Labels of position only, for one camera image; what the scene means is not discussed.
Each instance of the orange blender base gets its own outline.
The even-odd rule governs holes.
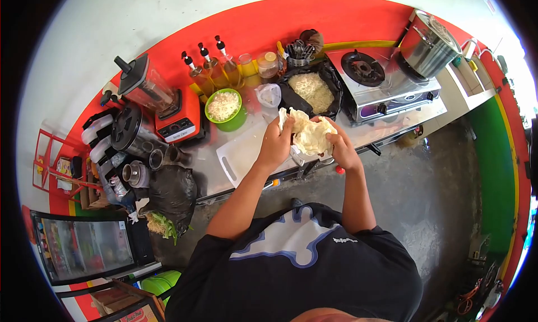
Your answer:
[[[176,143],[200,132],[200,102],[198,95],[190,87],[179,89],[180,110],[160,120],[155,116],[155,128],[157,133],[167,143]]]

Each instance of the white graphic on shirt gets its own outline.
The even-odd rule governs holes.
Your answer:
[[[303,206],[299,210],[286,212],[267,226],[244,249],[233,252],[230,260],[283,255],[294,266],[307,268],[317,260],[316,244],[339,227],[340,224],[320,226],[313,217],[312,208]]]
[[[346,242],[346,241],[357,242],[358,241],[358,240],[353,240],[349,238],[333,238],[333,240],[335,242]]]

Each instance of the refrigerator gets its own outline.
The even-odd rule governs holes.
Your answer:
[[[145,220],[73,217],[30,211],[51,285],[113,276],[155,261]]]

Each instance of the shoe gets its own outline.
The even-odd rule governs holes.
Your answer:
[[[305,204],[305,203],[302,200],[300,200],[299,198],[292,198],[289,201],[289,205],[291,207],[299,207],[299,206],[302,206],[303,204]]]

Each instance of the orange extension cord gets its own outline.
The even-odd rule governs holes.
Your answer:
[[[461,301],[460,301],[460,303],[458,305],[458,308],[456,309],[458,314],[465,315],[471,310],[471,308],[472,308],[472,300],[471,300],[471,298],[474,297],[476,292],[478,292],[478,289],[480,288],[480,283],[481,282],[482,282],[482,279],[478,279],[478,281],[476,282],[476,286],[473,288],[472,291],[468,292],[467,294],[460,295]]]

